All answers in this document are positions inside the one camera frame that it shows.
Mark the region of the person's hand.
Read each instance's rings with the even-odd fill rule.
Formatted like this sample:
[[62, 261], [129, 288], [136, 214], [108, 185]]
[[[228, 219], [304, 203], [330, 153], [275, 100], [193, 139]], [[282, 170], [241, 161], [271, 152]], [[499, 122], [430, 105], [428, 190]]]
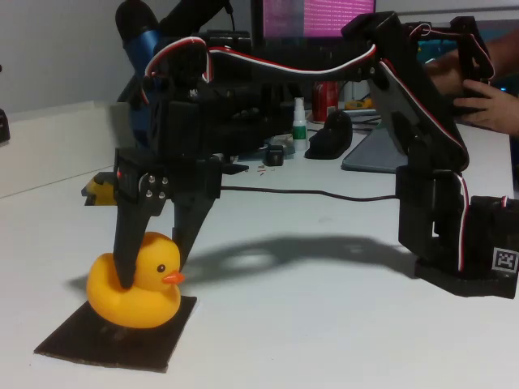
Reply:
[[485, 83], [465, 80], [463, 87], [481, 97], [459, 97], [453, 101], [457, 108], [476, 109], [464, 113], [461, 120], [513, 137], [518, 136], [518, 98]]
[[437, 90], [446, 96], [460, 96], [463, 92], [463, 74], [459, 55], [453, 50], [425, 65], [425, 70]]

